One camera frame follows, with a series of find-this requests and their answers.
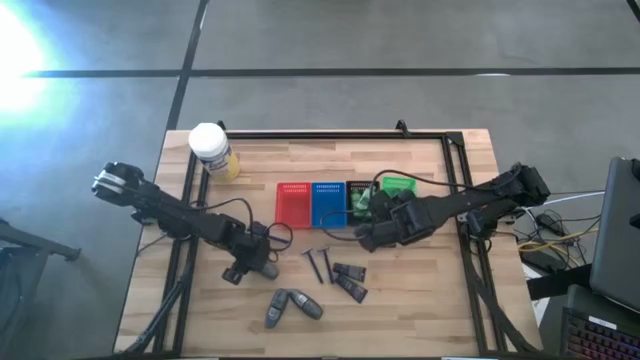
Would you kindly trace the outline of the black backlit keyboard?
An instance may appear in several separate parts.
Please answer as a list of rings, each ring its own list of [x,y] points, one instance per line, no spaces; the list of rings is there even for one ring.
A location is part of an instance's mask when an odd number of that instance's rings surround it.
[[[640,313],[571,285],[559,353],[588,360],[640,360]]]

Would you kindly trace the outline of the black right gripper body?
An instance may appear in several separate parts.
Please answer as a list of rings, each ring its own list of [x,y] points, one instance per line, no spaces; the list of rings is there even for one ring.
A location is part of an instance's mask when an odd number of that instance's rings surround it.
[[[375,248],[395,243],[406,246],[435,232],[435,223],[424,199],[410,200],[394,208],[385,204],[372,213],[376,219],[372,230]]]

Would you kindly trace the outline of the black metal stand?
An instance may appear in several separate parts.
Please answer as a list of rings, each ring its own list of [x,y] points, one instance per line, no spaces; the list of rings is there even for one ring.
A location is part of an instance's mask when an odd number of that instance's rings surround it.
[[[49,257],[75,261],[80,253],[80,248],[19,230],[0,218],[0,360],[35,298]]]

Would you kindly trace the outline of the green slotted plastic basket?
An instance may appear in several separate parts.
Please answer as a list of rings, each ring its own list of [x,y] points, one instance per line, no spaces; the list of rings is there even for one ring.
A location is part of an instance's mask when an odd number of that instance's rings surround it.
[[[416,180],[387,176],[383,178],[382,190],[393,200],[410,200],[416,197]]]

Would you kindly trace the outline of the black bolts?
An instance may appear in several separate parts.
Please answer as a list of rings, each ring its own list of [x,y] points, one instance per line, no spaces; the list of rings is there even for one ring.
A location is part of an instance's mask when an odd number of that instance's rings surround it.
[[[311,268],[312,268],[312,270],[313,270],[318,282],[320,284],[324,284],[324,279],[323,279],[323,277],[322,277],[322,275],[321,275],[321,273],[319,271],[319,268],[318,268],[318,266],[316,264],[316,261],[315,261],[313,255],[311,254],[312,250],[313,250],[313,248],[307,248],[306,250],[303,250],[301,252],[301,255],[305,256],[308,259],[309,264],[310,264],[310,266],[311,266]]]

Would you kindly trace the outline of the black aluminium table frame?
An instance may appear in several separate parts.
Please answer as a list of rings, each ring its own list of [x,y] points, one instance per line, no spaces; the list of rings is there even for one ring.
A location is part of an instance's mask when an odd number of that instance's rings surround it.
[[[211,184],[209,204],[238,219],[271,223],[281,182],[368,180],[383,169],[421,177],[421,195],[444,196],[449,182],[482,183],[498,168],[486,130],[397,130],[250,132],[230,135],[240,159],[231,183]],[[322,255],[333,264],[366,268],[368,290],[361,304],[331,284]],[[320,284],[301,255],[313,248],[324,279]],[[347,238],[333,240],[316,229],[300,229],[279,258],[279,277],[246,275],[238,285],[222,278],[231,257],[200,244],[187,317],[172,315],[167,347],[180,344],[185,357],[427,357],[467,356],[478,351],[460,242],[453,223],[407,247],[367,252]],[[265,327],[278,289],[297,289],[324,310],[320,320],[290,299],[279,323]]]

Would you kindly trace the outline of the black power adapter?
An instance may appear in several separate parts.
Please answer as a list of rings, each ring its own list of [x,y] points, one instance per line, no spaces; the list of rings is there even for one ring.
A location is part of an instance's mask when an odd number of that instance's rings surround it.
[[[553,233],[556,236],[564,236],[566,234],[562,223],[558,219],[554,219],[547,214],[538,214],[535,217],[535,222],[538,226]]]

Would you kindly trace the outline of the blue slotted plastic basket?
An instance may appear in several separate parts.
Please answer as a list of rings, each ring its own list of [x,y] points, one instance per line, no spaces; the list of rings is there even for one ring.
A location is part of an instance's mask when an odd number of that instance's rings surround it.
[[[346,184],[314,182],[311,184],[311,226],[337,229],[347,226]]]

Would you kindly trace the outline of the red slotted plastic basket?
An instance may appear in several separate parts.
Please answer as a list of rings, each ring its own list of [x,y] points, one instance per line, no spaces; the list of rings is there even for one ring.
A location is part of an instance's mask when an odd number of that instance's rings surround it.
[[[311,226],[310,183],[277,184],[275,220],[293,229],[306,229]]]

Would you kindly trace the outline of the black slotted plastic basket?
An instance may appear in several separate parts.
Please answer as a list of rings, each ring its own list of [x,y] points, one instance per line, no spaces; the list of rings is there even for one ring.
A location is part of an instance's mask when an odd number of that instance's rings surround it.
[[[349,225],[359,225],[362,223],[367,223],[371,220],[372,215],[370,217],[367,218],[361,218],[361,217],[355,217],[352,212],[352,205],[351,205],[351,199],[353,197],[360,197],[361,193],[363,192],[363,190],[365,188],[370,188],[371,189],[371,196],[372,193],[376,193],[379,191],[379,182],[375,181],[375,182],[371,182],[371,181],[347,181],[346,182],[346,190],[347,190],[347,196],[346,196],[346,205],[347,205],[347,220],[348,220],[348,224]]]

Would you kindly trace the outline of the grey laptop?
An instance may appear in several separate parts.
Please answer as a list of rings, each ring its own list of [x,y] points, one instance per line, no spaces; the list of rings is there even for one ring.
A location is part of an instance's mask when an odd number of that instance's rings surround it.
[[[590,285],[640,312],[640,159],[610,161]]]

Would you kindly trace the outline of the white-lidded yellow wipes canister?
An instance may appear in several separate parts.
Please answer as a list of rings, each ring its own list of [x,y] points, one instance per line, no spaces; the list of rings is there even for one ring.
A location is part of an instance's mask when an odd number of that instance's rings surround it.
[[[239,160],[225,131],[215,123],[200,123],[191,130],[188,143],[204,169],[216,182],[230,182],[240,173]]]

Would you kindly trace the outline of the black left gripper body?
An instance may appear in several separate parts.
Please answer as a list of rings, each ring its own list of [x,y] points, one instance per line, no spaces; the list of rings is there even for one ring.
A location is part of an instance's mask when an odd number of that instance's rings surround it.
[[[259,272],[269,261],[270,242],[263,236],[250,234],[236,235],[232,241],[232,255],[235,261],[232,267]]]

